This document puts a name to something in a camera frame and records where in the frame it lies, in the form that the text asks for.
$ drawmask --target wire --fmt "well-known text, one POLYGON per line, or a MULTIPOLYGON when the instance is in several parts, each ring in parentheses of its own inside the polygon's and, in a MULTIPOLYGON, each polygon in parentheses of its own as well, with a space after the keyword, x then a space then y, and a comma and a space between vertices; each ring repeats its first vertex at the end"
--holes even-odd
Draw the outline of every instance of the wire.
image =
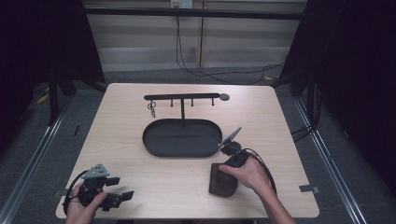
POLYGON ((256 83, 258 83, 258 82, 260 82, 260 81, 263 80, 263 78, 264 78, 264 72, 265 72, 265 71, 268 71, 268 70, 271 70, 271 69, 274 69, 274 68, 276 68, 276 67, 279 67, 279 66, 283 66, 283 65, 284 65, 284 63, 268 64, 268 65, 265 65, 262 69, 260 69, 260 70, 255 70, 255 71, 245 71, 245 72, 220 72, 220 73, 212 73, 212 74, 208 74, 208 73, 201 72, 201 71, 193 71, 193 70, 190 70, 190 69, 186 66, 186 64, 185 64, 185 62, 184 62, 184 58, 183 58, 182 47, 181 47, 181 37, 180 37, 180 20, 179 20, 179 17, 177 17, 177 49, 176 49, 176 59, 177 59, 177 65, 178 65, 183 71, 188 72, 189 74, 191 74, 191 75, 193 75, 193 76, 196 76, 196 77, 212 77, 212 78, 214 78, 214 79, 216 79, 216 80, 218 80, 218 81, 221 81, 221 82, 224 82, 224 83, 227 83, 227 84, 232 84, 232 85, 253 85, 253 84, 256 84, 256 83), (256 80, 251 81, 251 82, 248 82, 248 83, 236 83, 236 82, 231 82, 231 81, 227 81, 227 80, 225 80, 225 79, 216 77, 216 76, 220 76, 220 75, 229 75, 229 74, 255 74, 255 73, 261 73, 261 74, 260 74, 260 76, 259 76, 256 80))
POLYGON ((76 182, 78 181, 78 179, 84 175, 85 173, 87 173, 88 170, 81 172, 81 174, 79 174, 78 176, 76 176, 76 178, 73 180, 73 182, 70 184, 69 189, 66 192, 66 195, 64 197, 64 203, 62 204, 64 206, 64 214, 67 215, 67 210, 69 208, 69 202, 75 198, 75 197, 70 197, 70 193, 73 189, 73 187, 75 186, 76 182))
POLYGON ((268 180, 270 181, 270 184, 271 184, 271 188, 274 190, 274 193, 277 195, 277 190, 276 190, 276 184, 275 184, 274 177, 272 176, 272 174, 271 174, 270 170, 268 169, 268 167, 265 165, 265 162, 262 159, 262 157, 255 150, 253 150, 251 148, 244 148, 242 150, 245 150, 246 153, 249 156, 251 156, 253 159, 255 159, 256 161, 259 162, 259 164, 262 166, 262 169, 267 174, 268 180))
POLYGON ((293 136, 293 141, 296 143, 303 139, 304 137, 308 136, 311 134, 317 127, 319 123, 319 118, 320 118, 320 111, 321 111, 321 102, 322 102, 322 95, 320 91, 318 90, 318 87, 315 88, 315 111, 314 111, 314 120, 306 126, 303 127, 297 131, 291 132, 291 135, 293 136))

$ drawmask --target person's arm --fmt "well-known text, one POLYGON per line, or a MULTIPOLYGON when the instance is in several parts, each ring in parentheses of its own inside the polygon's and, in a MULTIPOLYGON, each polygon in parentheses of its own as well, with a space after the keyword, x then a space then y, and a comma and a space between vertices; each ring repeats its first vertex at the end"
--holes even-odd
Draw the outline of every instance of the person's arm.
POLYGON ((84 206, 79 202, 78 190, 82 183, 76 185, 73 190, 73 199, 69 202, 69 207, 67 209, 66 224, 90 224, 95 217, 96 210, 102 201, 106 198, 106 193, 101 192, 96 195, 93 201, 88 205, 84 206))
POLYGON ((243 185, 253 189, 259 195, 272 223, 296 223, 272 190, 268 176, 258 161, 249 157, 240 168, 221 165, 219 169, 226 174, 235 176, 243 185))

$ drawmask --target black oval tray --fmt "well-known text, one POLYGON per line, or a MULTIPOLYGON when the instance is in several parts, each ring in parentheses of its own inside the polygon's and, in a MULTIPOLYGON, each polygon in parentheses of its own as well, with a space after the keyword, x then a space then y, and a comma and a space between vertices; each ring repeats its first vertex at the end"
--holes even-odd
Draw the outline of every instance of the black oval tray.
POLYGON ((221 138, 220 127, 207 119, 158 119, 143 131, 146 150, 158 157, 209 157, 221 138))

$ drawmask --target table top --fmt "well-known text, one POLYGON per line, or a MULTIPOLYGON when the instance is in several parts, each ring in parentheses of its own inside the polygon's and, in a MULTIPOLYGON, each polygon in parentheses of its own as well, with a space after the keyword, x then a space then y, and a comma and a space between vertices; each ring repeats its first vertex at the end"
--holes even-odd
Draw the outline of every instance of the table top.
MULTIPOLYGON (((223 137, 242 127, 235 137, 242 147, 262 156, 276 182, 279 200, 293 217, 316 217, 318 205, 308 185, 300 157, 282 109, 271 87, 190 84, 126 84, 108 86, 67 187, 82 171, 101 162, 117 186, 104 191, 121 194, 134 190, 131 201, 96 217, 109 219, 155 218, 260 218, 268 217, 253 190, 238 183, 236 193, 221 198, 208 192, 210 166, 225 162, 221 152, 208 158, 159 158, 142 141, 145 128, 157 119, 180 119, 180 102, 156 101, 156 118, 145 95, 218 92, 230 100, 196 99, 185 102, 186 119, 208 119, 219 125, 223 137)), ((57 217, 65 218, 61 199, 57 217)))

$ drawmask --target human hand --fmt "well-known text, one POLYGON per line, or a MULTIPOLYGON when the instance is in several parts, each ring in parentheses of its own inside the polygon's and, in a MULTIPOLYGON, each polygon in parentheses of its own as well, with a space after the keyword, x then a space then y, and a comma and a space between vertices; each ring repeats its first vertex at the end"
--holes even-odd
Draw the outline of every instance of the human hand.
POLYGON ((259 162, 251 156, 247 158, 245 164, 240 168, 222 164, 219 169, 226 174, 235 176, 244 186, 255 191, 262 186, 269 186, 267 174, 264 172, 259 162))
POLYGON ((81 185, 82 183, 74 187, 72 200, 70 200, 67 209, 66 224, 90 224, 95 217, 98 206, 105 200, 107 196, 105 192, 101 192, 95 196, 93 201, 88 206, 85 207, 80 203, 78 197, 76 197, 81 185))

